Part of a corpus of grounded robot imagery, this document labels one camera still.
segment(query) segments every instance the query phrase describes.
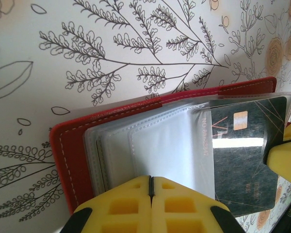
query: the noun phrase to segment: wallet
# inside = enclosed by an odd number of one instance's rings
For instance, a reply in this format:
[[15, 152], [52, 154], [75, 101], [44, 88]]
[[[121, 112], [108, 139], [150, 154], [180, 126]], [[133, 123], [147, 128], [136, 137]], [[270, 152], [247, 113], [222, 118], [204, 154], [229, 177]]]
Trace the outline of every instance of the wallet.
[[[200, 121], [199, 124], [201, 127], [203, 126], [203, 123], [205, 123], [203, 119], [209, 118], [207, 115], [211, 114], [208, 111], [210, 108], [217, 109], [217, 112], [220, 112], [220, 106], [215, 102], [216, 96], [242, 96], [244, 98], [245, 95], [273, 93], [275, 87], [276, 78], [268, 77], [243, 83], [178, 92], [93, 113], [54, 126], [50, 132], [50, 143], [70, 212], [73, 213], [80, 204], [94, 196], [131, 179], [132, 176], [142, 175], [145, 172], [151, 172], [152, 176], [157, 176], [160, 175], [160, 170], [165, 171], [167, 178], [171, 177], [174, 181], [180, 181], [179, 183], [182, 182], [182, 184], [185, 182], [184, 185], [193, 189], [203, 189], [206, 186], [202, 185], [203, 182], [211, 183], [213, 179], [208, 179], [208, 176], [206, 176], [197, 184], [200, 187], [196, 187], [194, 186], [196, 185], [195, 181], [190, 179], [190, 172], [193, 170], [187, 168], [189, 163], [183, 161], [186, 158], [180, 156], [178, 160], [168, 160], [165, 156], [163, 161], [159, 161], [159, 154], [166, 154], [166, 150], [173, 154], [188, 153], [183, 149], [189, 151], [203, 150], [207, 141], [203, 140], [202, 137], [200, 139], [188, 138], [188, 135], [194, 135], [188, 131], [194, 130], [192, 122]], [[209, 100], [214, 100], [212, 102], [213, 106], [210, 106]], [[278, 101], [278, 108], [281, 105], [286, 106], [286, 102]], [[193, 121], [192, 119], [188, 120], [189, 114], [186, 114], [187, 112], [199, 112], [200, 116]], [[241, 122], [241, 119], [244, 118], [243, 112], [246, 112], [246, 110], [241, 111], [242, 115], [238, 118], [240, 119], [239, 127], [243, 127], [243, 122]], [[143, 120], [137, 126], [130, 123], [132, 118], [136, 121], [139, 117], [147, 120]], [[277, 116], [276, 119], [282, 119], [280, 127], [283, 129], [285, 116]], [[173, 127], [166, 128], [164, 125], [172, 125]], [[207, 123], [207, 127], [209, 125], [210, 128], [207, 130], [212, 131], [211, 124]], [[153, 132], [162, 128], [167, 130], [164, 135], [173, 136], [168, 137], [168, 140], [160, 140], [159, 136], [162, 134]], [[126, 145], [118, 147], [115, 143], [112, 143], [114, 137], [117, 137], [116, 141], [121, 145], [125, 143]], [[181, 147], [175, 146], [179, 143], [183, 145]], [[153, 148], [156, 148], [157, 157], [154, 156]], [[96, 153], [97, 155], [88, 156], [90, 153]], [[114, 156], [117, 153], [127, 153], [132, 156]], [[213, 158], [206, 159], [203, 163], [211, 163], [213, 167], [214, 161]], [[174, 169], [177, 166], [181, 167], [179, 171]], [[117, 170], [121, 167], [127, 167], [127, 169]], [[207, 174], [211, 174], [209, 177], [215, 175], [213, 171], [207, 172]], [[213, 198], [216, 198], [214, 185], [208, 186], [210, 188], [202, 190], [202, 193], [207, 194], [207, 196], [213, 195]]]

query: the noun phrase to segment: card holder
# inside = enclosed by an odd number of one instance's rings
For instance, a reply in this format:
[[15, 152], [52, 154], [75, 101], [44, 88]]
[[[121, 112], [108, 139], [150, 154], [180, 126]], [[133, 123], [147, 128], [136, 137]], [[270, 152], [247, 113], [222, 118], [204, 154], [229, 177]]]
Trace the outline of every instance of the card holder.
[[[85, 144], [86, 144], [86, 148], [87, 148], [87, 154], [91, 154], [92, 156], [88, 156], [88, 164], [89, 164], [89, 168], [90, 168], [90, 171], [93, 172], [95, 171], [95, 176], [93, 177], [92, 179], [92, 185], [94, 187], [94, 191], [95, 193], [97, 194], [100, 194], [102, 192], [105, 192], [107, 190], [109, 190], [110, 188], [113, 188], [115, 186], [118, 186], [120, 183], [123, 183], [123, 180], [126, 182], [131, 178], [131, 174], [129, 174], [130, 170], [129, 169], [125, 169], [124, 170], [124, 173], [128, 173], [128, 174], [122, 174], [122, 178], [120, 181], [115, 181], [115, 177], [113, 176], [112, 178], [109, 178], [111, 176], [111, 174], [107, 174], [106, 170], [109, 170], [109, 171], [118, 171], [118, 169], [116, 169], [115, 167], [112, 167], [112, 164], [118, 164], [120, 162], [120, 164], [126, 164], [127, 166], [129, 166], [129, 161], [128, 158], [125, 160], [125, 156], [128, 155], [128, 151], [129, 151], [129, 148], [127, 145], [126, 147], [124, 146], [124, 144], [126, 143], [126, 141], [123, 141], [121, 143], [121, 148], [122, 149], [125, 149], [127, 148], [127, 150], [125, 152], [122, 152], [121, 155], [121, 161], [118, 161], [118, 162], [113, 162], [113, 161], [116, 161], [117, 158], [110, 158], [110, 150], [112, 149], [112, 147], [116, 147], [117, 144], [108, 144], [106, 146], [104, 146], [104, 148], [106, 148], [107, 150], [104, 151], [102, 148], [103, 148], [103, 145], [102, 145], [102, 138], [106, 138], [104, 140], [106, 140], [106, 142], [108, 143], [109, 142], [109, 138], [111, 136], [117, 136], [118, 134], [120, 134], [118, 136], [118, 140], [115, 140], [115, 142], [118, 142], [119, 140], [122, 139], [123, 137], [123, 133], [125, 134], [125, 131], [126, 130], [129, 130], [130, 128], [133, 128], [133, 127], [136, 127], [138, 124], [141, 124], [143, 122], [147, 122], [147, 121], [150, 121], [152, 119], [156, 119], [160, 116], [163, 116], [165, 114], [168, 114], [169, 112], [171, 111], [174, 111], [173, 108], [180, 108], [179, 106], [184, 106], [187, 104], [188, 101], [181, 101], [181, 102], [178, 102], [178, 103], [172, 103], [172, 104], [168, 104], [166, 106], [163, 106], [162, 108], [159, 108], [159, 109], [155, 109], [155, 110], [152, 110], [152, 111], [148, 111], [148, 112], [145, 112], [145, 113], [141, 113], [141, 114], [138, 114], [138, 115], [134, 115], [134, 116], [130, 116], [130, 117], [127, 117], [127, 118], [123, 118], [121, 120], [118, 120], [116, 121], [116, 123], [113, 123], [113, 122], [108, 122], [104, 125], [98, 125], [94, 128], [90, 128], [88, 129], [85, 134], [84, 134], [84, 138], [85, 138]], [[137, 124], [129, 124], [129, 122], [138, 122]], [[108, 165], [110, 166], [107, 166], [106, 163], [105, 163], [105, 159], [107, 159], [108, 161], [110, 161], [108, 163]]]
[[159, 115], [144, 119], [135, 124], [130, 124], [114, 133], [102, 136], [103, 148], [105, 148], [105, 160], [109, 171], [110, 188], [114, 188], [126, 181], [136, 177], [136, 170], [133, 164], [131, 145], [129, 143], [129, 132], [152, 121], [162, 121], [170, 115], [177, 115], [182, 109], [178, 107]]
[[209, 146], [207, 159], [203, 158], [200, 140], [204, 129], [211, 130], [210, 122], [209, 108], [191, 106], [131, 131], [135, 176], [163, 176], [214, 198], [211, 134], [205, 138]]
[[50, 132], [50, 143], [70, 212], [72, 213], [78, 205], [95, 195], [84, 148], [83, 136], [87, 129], [157, 109], [177, 100], [218, 94], [251, 95], [271, 93], [275, 91], [275, 87], [276, 78], [269, 77], [208, 89], [174, 93], [94, 113], [54, 126]]

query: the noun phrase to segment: white stitching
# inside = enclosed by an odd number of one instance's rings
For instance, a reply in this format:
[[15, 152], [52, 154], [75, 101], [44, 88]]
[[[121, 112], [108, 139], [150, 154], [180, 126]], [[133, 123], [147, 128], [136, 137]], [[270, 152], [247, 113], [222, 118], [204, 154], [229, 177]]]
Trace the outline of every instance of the white stitching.
[[89, 122], [89, 123], [86, 123], [84, 125], [80, 125], [78, 127], [75, 127], [75, 128], [70, 129], [70, 130], [64, 131], [63, 133], [61, 133], [59, 135], [59, 141], [60, 141], [60, 144], [61, 144], [61, 147], [62, 147], [62, 153], [63, 153], [65, 165], [66, 165], [66, 168], [67, 168], [67, 171], [68, 171], [68, 174], [69, 174], [69, 178], [70, 178], [70, 181], [71, 181], [72, 190], [73, 190], [74, 197], [76, 199], [77, 205], [79, 205], [79, 202], [78, 202], [78, 198], [76, 196], [76, 191], [75, 191], [74, 186], [73, 186], [73, 183], [72, 183], [72, 178], [71, 178], [71, 175], [70, 175], [70, 170], [69, 170], [69, 167], [68, 167], [68, 164], [67, 164], [67, 161], [66, 161], [66, 157], [65, 157], [65, 153], [64, 153], [64, 149], [63, 149], [63, 144], [62, 144], [62, 135], [64, 133], [69, 132], [69, 131], [72, 131], [72, 130], [75, 130], [75, 129], [78, 129], [78, 128], [81, 128], [81, 127], [84, 127], [84, 126], [89, 125], [89, 124], [93, 124], [93, 123], [98, 122], [98, 121], [102, 121], [102, 120], [105, 120], [105, 119], [109, 119], [109, 118], [112, 118], [112, 117], [116, 117], [118, 115], [123, 115], [123, 114], [129, 113], [129, 112], [134, 112], [134, 111], [137, 111], [137, 110], [140, 110], [140, 109], [147, 108], [147, 107], [152, 106], [152, 105], [163, 104], [165, 102], [172, 101], [172, 100], [176, 100], [176, 99], [179, 99], [179, 98], [192, 97], [192, 96], [197, 97], [197, 96], [200, 96], [200, 95], [203, 95], [203, 94], [212, 94], [212, 93], [219, 94], [220, 92], [224, 92], [224, 91], [229, 91], [229, 90], [233, 90], [233, 89], [237, 89], [237, 88], [242, 88], [242, 87], [252, 86], [252, 85], [257, 85], [257, 84], [262, 84], [262, 83], [269, 83], [269, 82], [272, 83], [272, 89], [273, 89], [273, 86], [274, 86], [273, 81], [265, 81], [265, 82], [260, 82], [260, 83], [248, 84], [248, 85], [245, 85], [245, 86], [237, 86], [237, 87], [230, 88], [230, 89], [226, 89], [226, 90], [211, 91], [211, 92], [202, 92], [202, 93], [196, 93], [196, 94], [191, 94], [191, 95], [186, 95], [186, 96], [180, 96], [180, 97], [172, 98], [172, 99], [169, 99], [169, 100], [164, 100], [164, 101], [161, 101], [161, 102], [157, 102], [157, 103], [154, 103], [154, 104], [146, 105], [146, 106], [141, 107], [141, 108], [136, 108], [136, 109], [132, 109], [132, 110], [129, 110], [129, 111], [126, 111], [126, 112], [122, 112], [122, 113], [116, 114], [114, 116], [108, 116], [108, 117], [105, 117], [105, 118], [102, 118], [102, 119], [99, 119], [99, 120], [94, 120], [94, 121]]
[[191, 94], [191, 95], [186, 95], [186, 96], [180, 96], [180, 97], [172, 98], [172, 99], [169, 99], [169, 100], [164, 100], [164, 101], [162, 101], [162, 103], [165, 103], [165, 102], [168, 102], [168, 101], [172, 101], [172, 100], [176, 100], [176, 99], [179, 99], [179, 98], [182, 99], [184, 97], [200, 96], [200, 95], [203, 95], [203, 94], [212, 94], [212, 93], [218, 94], [219, 92], [224, 92], [224, 91], [229, 91], [229, 90], [233, 90], [233, 89], [237, 89], [237, 88], [242, 88], [242, 87], [252, 86], [252, 85], [257, 85], [257, 84], [262, 84], [262, 83], [269, 83], [269, 82], [272, 83], [272, 89], [273, 89], [274, 83], [272, 81], [265, 81], [265, 82], [260, 82], [260, 83], [248, 84], [248, 85], [245, 85], [245, 86], [237, 86], [237, 87], [226, 89], [226, 90], [202, 92], [202, 93], [196, 93], [196, 94]]
[[59, 141], [60, 141], [60, 145], [62, 146], [62, 153], [63, 153], [63, 156], [64, 156], [65, 165], [66, 165], [66, 168], [68, 170], [69, 178], [70, 178], [70, 181], [71, 181], [71, 186], [72, 186], [73, 194], [74, 194], [74, 197], [76, 199], [77, 205], [79, 205], [78, 198], [77, 198], [77, 195], [76, 195], [76, 190], [74, 189], [74, 186], [73, 186], [73, 183], [72, 183], [72, 178], [71, 178], [70, 170], [69, 170], [69, 167], [68, 167], [68, 164], [67, 164], [67, 160], [66, 160], [66, 157], [65, 157], [65, 153], [64, 153], [64, 149], [63, 149], [62, 133], [59, 136]]

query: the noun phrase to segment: branch drawing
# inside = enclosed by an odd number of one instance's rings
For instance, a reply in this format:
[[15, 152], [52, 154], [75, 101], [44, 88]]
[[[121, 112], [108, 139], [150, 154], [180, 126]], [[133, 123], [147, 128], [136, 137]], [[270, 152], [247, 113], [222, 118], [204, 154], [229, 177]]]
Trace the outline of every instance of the branch drawing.
[[178, 3], [183, 11], [183, 14], [185, 16], [185, 19], [190, 26], [190, 21], [194, 18], [195, 14], [192, 11], [193, 8], [196, 7], [196, 3], [194, 1], [189, 0], [183, 0], [183, 5], [181, 5], [180, 1], [178, 0]]
[[282, 91], [285, 83], [291, 79], [291, 70], [287, 72], [287, 67], [287, 64], [284, 65], [277, 76], [277, 90]]
[[194, 79], [192, 79], [192, 82], [196, 85], [196, 86], [206, 86], [208, 79], [211, 75], [213, 68], [208, 71], [206, 69], [200, 70], [198, 74], [194, 75]]
[[141, 5], [138, 5], [138, 0], [134, 0], [129, 4], [129, 7], [133, 9], [133, 15], [135, 19], [140, 22], [140, 27], [144, 28], [142, 32], [146, 36], [145, 41], [148, 48], [152, 51], [153, 55], [156, 57], [156, 53], [162, 50], [162, 47], [159, 45], [161, 39], [155, 36], [158, 32], [156, 28], [151, 27], [152, 18], [145, 17], [145, 11], [142, 9]]
[[156, 97], [159, 97], [160, 95], [158, 93], [151, 93], [150, 96], [146, 96], [145, 99], [146, 100], [149, 100], [149, 99], [153, 99], [153, 98], [156, 98]]
[[12, 94], [28, 80], [32, 66], [33, 62], [17, 61], [0, 67], [0, 99]]
[[[48, 162], [48, 158], [52, 157], [52, 155], [51, 150], [39, 150], [35, 147], [0, 146], [0, 157], [15, 161], [11, 166], [0, 167], [0, 189], [40, 171], [54, 167], [54, 162]], [[34, 165], [41, 165], [40, 170], [28, 173], [27, 169]]]
[[253, 226], [253, 224], [255, 223], [256, 218], [257, 217], [256, 217], [255, 214], [251, 214], [250, 221], [246, 222], [246, 225], [244, 226], [244, 230], [246, 231], [246, 233], [249, 231], [250, 226]]
[[[22, 146], [18, 148], [16, 146], [0, 146], [0, 156], [16, 159], [21, 162], [20, 164], [0, 168], [0, 189], [43, 170], [54, 168], [55, 166], [54, 162], [45, 161], [45, 159], [52, 156], [51, 150], [38, 150], [37, 148], [24, 148]], [[46, 167], [23, 176], [30, 165], [36, 164], [45, 164]], [[63, 191], [60, 188], [60, 180], [57, 171], [53, 169], [50, 173], [34, 183], [32, 187], [29, 188], [29, 191], [30, 193], [17, 196], [0, 205], [0, 210], [7, 209], [0, 214], [0, 218], [29, 211], [19, 219], [19, 221], [25, 221], [38, 215], [59, 199]]]
[[15, 3], [14, 0], [0, 0], [0, 18], [2, 15], [7, 15], [13, 9]]
[[[151, 14], [146, 13], [146, 8], [138, 0], [131, 0], [127, 3], [131, 9], [130, 13], [138, 22], [136, 25], [136, 23], [132, 23], [133, 20], [127, 20], [122, 14], [121, 10], [124, 2], [101, 0], [99, 3], [90, 4], [85, 0], [73, 0], [73, 5], [80, 7], [81, 13], [87, 12], [89, 17], [94, 17], [95, 23], [103, 21], [105, 27], [112, 25], [112, 29], [117, 28], [119, 32], [112, 35], [114, 45], [124, 50], [129, 49], [141, 56], [143, 53], [150, 52], [150, 58], [154, 62], [143, 63], [138, 62], [138, 60], [126, 62], [113, 59], [112, 54], [108, 53], [107, 47], [104, 47], [104, 42], [97, 32], [86, 32], [82, 25], [76, 26], [72, 21], [68, 24], [62, 23], [63, 32], [61, 34], [55, 34], [52, 31], [48, 33], [40, 32], [40, 38], [43, 42], [40, 43], [39, 48], [49, 50], [51, 55], [62, 54], [65, 59], [73, 59], [75, 62], [87, 66], [85, 71], [81, 69], [76, 72], [67, 71], [67, 85], [65, 88], [75, 88], [79, 93], [85, 90], [92, 92], [92, 104], [94, 106], [103, 103], [105, 97], [109, 98], [112, 95], [116, 82], [122, 80], [121, 72], [126, 67], [138, 66], [139, 71], [144, 72], [146, 70], [148, 72], [148, 74], [139, 72], [137, 79], [146, 80], [146, 75], [148, 76], [144, 88], [149, 94], [165, 88], [170, 79], [179, 79], [179, 84], [174, 92], [188, 90], [188, 83], [185, 79], [189, 76], [189, 71], [193, 67], [199, 65], [210, 66], [209, 70], [214, 67], [226, 67], [215, 59], [216, 44], [206, 26], [206, 22], [200, 17], [199, 22], [205, 41], [202, 41], [191, 28], [190, 22], [195, 16], [195, 3], [191, 0], [184, 0], [183, 3], [178, 1], [183, 12], [183, 18], [181, 18], [166, 1], [161, 0], [161, 2], [162, 4], [154, 6], [155, 8], [151, 11]], [[178, 21], [183, 22], [194, 36], [185, 34], [185, 30], [178, 27]], [[176, 30], [179, 33], [175, 39], [166, 40], [166, 48], [178, 50], [182, 56], [186, 57], [187, 62], [168, 63], [158, 57], [159, 51], [163, 49], [161, 46], [162, 38], [158, 37], [160, 28], [164, 28], [168, 32]], [[191, 62], [198, 52], [205, 62]], [[108, 68], [105, 71], [102, 66], [110, 63], [118, 66]], [[188, 70], [182, 75], [173, 76], [165, 72], [165, 66], [185, 66]]]
[[239, 79], [240, 75], [244, 75], [247, 79], [253, 80], [263, 77], [265, 73], [263, 71], [257, 72], [255, 62], [253, 61], [254, 54], [257, 52], [258, 55], [261, 55], [262, 50], [264, 49], [264, 45], [261, 45], [261, 42], [264, 40], [265, 34], [261, 34], [261, 28], [259, 28], [255, 39], [253, 38], [253, 36], [248, 36], [248, 32], [252, 29], [256, 22], [263, 19], [263, 17], [261, 16], [263, 11], [263, 5], [259, 6], [259, 4], [256, 3], [251, 9], [250, 0], [241, 0], [240, 7], [242, 9], [241, 28], [236, 32], [232, 31], [232, 36], [230, 36], [228, 39], [231, 43], [237, 46], [236, 49], [231, 50], [231, 53], [235, 54], [240, 49], [243, 50], [246, 57], [250, 59], [251, 67], [249, 67], [249, 69], [242, 69], [240, 65], [234, 63], [235, 69], [240, 70], [238, 72], [233, 71], [233, 75], [238, 76], [237, 79], [233, 82], [236, 82]]
[[0, 214], [0, 218], [9, 217], [25, 211], [29, 212], [27, 212], [23, 217], [19, 219], [20, 222], [37, 216], [42, 211], [44, 211], [45, 208], [49, 207], [56, 200], [58, 200], [60, 196], [64, 193], [60, 187], [61, 186], [59, 183], [40, 196], [36, 196], [34, 192], [30, 192], [25, 193], [22, 196], [17, 196], [16, 198], [5, 202], [4, 204], [0, 205], [0, 210], [7, 210]]

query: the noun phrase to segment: gold chip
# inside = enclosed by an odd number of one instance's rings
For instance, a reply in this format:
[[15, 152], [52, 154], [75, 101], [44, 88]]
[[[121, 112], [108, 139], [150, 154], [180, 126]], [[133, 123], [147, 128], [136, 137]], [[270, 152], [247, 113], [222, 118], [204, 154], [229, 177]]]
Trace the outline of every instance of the gold chip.
[[243, 130], [248, 127], [248, 111], [234, 113], [234, 130]]

